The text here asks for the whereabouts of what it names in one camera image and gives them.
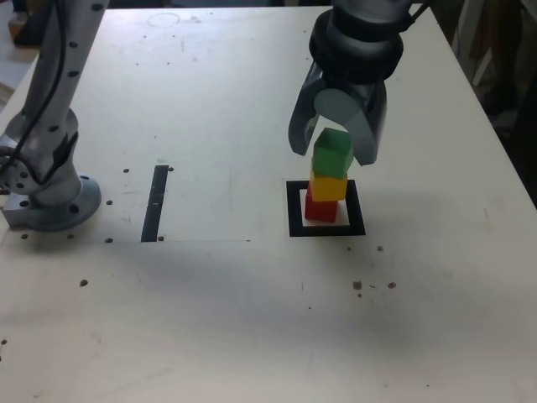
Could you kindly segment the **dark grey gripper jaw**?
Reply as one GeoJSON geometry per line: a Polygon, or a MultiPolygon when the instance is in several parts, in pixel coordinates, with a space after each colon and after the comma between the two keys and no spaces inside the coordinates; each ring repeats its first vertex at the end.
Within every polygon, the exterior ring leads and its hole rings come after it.
{"type": "Polygon", "coordinates": [[[304,156],[309,148],[318,120],[318,113],[315,110],[315,97],[323,89],[323,72],[317,64],[312,64],[300,88],[295,108],[289,121],[289,145],[292,151],[298,155],[304,156]]]}

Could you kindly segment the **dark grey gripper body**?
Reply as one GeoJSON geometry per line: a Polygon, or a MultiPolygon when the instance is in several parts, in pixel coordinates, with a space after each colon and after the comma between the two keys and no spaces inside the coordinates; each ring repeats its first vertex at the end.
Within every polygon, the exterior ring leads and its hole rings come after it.
{"type": "Polygon", "coordinates": [[[315,82],[317,83],[317,88],[314,91],[313,99],[316,99],[323,91],[334,89],[340,92],[345,92],[347,95],[358,98],[363,102],[370,102],[375,97],[375,93],[377,91],[384,90],[383,81],[373,84],[354,84],[332,78],[315,62],[313,63],[313,76],[315,77],[315,82]]]}

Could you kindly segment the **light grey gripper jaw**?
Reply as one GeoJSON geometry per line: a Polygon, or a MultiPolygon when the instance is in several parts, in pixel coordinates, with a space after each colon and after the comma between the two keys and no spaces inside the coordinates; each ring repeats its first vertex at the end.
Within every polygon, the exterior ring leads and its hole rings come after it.
{"type": "Polygon", "coordinates": [[[361,165],[377,160],[387,109],[387,92],[383,82],[373,85],[366,101],[360,94],[327,88],[315,96],[315,111],[342,126],[350,135],[352,152],[361,165]]]}

